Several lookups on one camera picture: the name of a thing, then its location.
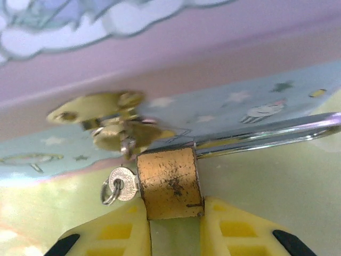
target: star print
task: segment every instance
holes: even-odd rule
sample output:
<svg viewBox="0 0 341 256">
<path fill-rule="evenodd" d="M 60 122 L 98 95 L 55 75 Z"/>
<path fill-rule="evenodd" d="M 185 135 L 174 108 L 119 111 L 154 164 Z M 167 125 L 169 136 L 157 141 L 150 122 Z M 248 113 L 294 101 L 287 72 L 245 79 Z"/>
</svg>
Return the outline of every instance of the star print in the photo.
<svg viewBox="0 0 341 256">
<path fill-rule="evenodd" d="M 214 118 L 215 118 L 214 116 L 199 116 L 197 119 L 197 123 L 209 122 Z"/>
<path fill-rule="evenodd" d="M 291 81 L 285 82 L 285 83 L 278 83 L 275 85 L 275 88 L 273 90 L 271 90 L 270 92 L 283 92 L 286 89 L 292 88 L 294 87 L 292 85 Z"/>
<path fill-rule="evenodd" d="M 75 159 L 76 161 L 87 160 L 88 158 L 89 158 L 88 156 L 83 156 L 83 155 L 74 157 L 74 159 Z"/>
<path fill-rule="evenodd" d="M 174 100 L 172 98 L 159 98 L 153 100 L 149 107 L 154 108 L 154 107 L 159 107 L 159 108 L 165 108 L 168 107 L 171 103 L 173 103 Z"/>
<path fill-rule="evenodd" d="M 230 93 L 226 102 L 243 102 L 247 98 L 250 98 L 251 95 L 247 91 L 240 91 L 240 92 L 232 92 Z"/>
<path fill-rule="evenodd" d="M 62 144 L 65 141 L 65 139 L 52 136 L 52 137 L 49 137 L 47 139 L 43 139 L 40 141 L 45 143 L 47 146 L 50 146 L 50 145 Z"/>
</svg>

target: key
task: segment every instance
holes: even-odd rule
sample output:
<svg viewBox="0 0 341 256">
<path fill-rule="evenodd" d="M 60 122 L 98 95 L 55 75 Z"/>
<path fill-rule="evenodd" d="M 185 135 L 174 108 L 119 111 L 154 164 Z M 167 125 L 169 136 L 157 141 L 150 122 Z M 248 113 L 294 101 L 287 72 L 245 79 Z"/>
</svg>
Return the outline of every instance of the key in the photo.
<svg viewBox="0 0 341 256">
<path fill-rule="evenodd" d="M 105 191 L 110 188 L 111 195 L 106 198 Z M 111 205 L 117 199 L 129 201 L 133 199 L 139 191 L 139 181 L 137 176 L 126 167 L 115 168 L 103 183 L 101 189 L 101 201 L 104 205 Z"/>
</svg>

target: yellow plastic object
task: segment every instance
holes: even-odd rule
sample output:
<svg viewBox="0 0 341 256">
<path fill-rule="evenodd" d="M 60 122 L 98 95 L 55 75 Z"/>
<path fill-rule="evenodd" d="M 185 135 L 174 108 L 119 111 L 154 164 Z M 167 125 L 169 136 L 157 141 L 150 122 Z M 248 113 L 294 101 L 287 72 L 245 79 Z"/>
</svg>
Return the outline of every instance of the yellow plastic object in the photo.
<svg viewBox="0 0 341 256">
<path fill-rule="evenodd" d="M 290 256 L 272 232 L 286 228 L 236 209 L 222 200 L 205 198 L 201 218 L 201 256 Z"/>
<path fill-rule="evenodd" d="M 115 211 L 69 230 L 60 237 L 59 241 L 73 234 L 79 234 L 80 237 L 68 252 L 62 255 L 60 252 L 51 253 L 51 255 L 151 255 L 149 224 L 141 198 L 136 198 Z"/>
</svg>

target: cloud print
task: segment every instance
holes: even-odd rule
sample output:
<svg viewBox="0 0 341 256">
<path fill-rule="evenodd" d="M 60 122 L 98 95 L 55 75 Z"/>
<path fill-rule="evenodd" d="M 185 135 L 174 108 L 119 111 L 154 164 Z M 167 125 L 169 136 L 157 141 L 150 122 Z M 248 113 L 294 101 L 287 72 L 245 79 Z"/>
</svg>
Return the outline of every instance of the cloud print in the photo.
<svg viewBox="0 0 341 256">
<path fill-rule="evenodd" d="M 15 10 L 11 1 L 16 2 Z M 106 1 L 112 1 L 112 4 L 97 17 L 99 2 L 103 2 L 101 0 L 93 2 L 92 9 L 97 8 L 96 13 L 87 12 L 87 9 L 81 6 L 82 0 L 71 0 L 64 5 L 63 12 L 59 6 L 59 13 L 55 15 L 51 15 L 51 10 L 54 9 L 44 9 L 48 4 L 51 8 L 51 3 L 56 3 L 51 0 L 33 1 L 40 5 L 31 5 L 31 10 L 25 9 L 28 8 L 27 4 L 24 6 L 25 1 L 20 9 L 17 0 L 7 0 L 4 4 L 7 5 L 7 10 L 12 10 L 12 16 L 9 19 L 5 13 L 0 13 L 0 63 L 6 62 L 8 58 L 28 59 L 39 52 L 58 52 L 83 47 L 108 36 L 131 36 L 156 21 L 171 17 L 185 7 L 212 6 L 233 0 Z M 74 13 L 72 6 L 77 7 Z M 68 17 L 69 22 L 62 24 L 51 21 L 56 17 Z"/>
</svg>

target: metal ring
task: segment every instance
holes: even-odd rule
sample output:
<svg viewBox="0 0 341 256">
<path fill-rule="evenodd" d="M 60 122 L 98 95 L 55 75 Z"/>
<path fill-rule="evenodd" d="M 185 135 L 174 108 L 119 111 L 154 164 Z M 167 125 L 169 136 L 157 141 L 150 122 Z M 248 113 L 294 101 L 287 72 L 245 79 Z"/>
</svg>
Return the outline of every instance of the metal ring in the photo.
<svg viewBox="0 0 341 256">
<path fill-rule="evenodd" d="M 101 201 L 102 201 L 102 204 L 104 205 L 111 205 L 113 204 L 114 201 L 116 201 L 116 199 L 119 197 L 120 192 L 121 192 L 122 181 L 120 179 L 117 179 L 114 181 L 115 189 L 112 192 L 112 194 L 107 199 L 105 199 L 104 194 L 105 194 L 105 190 L 108 184 L 109 184 L 109 178 L 107 178 L 107 180 L 103 182 L 103 185 L 101 188 Z"/>
</svg>

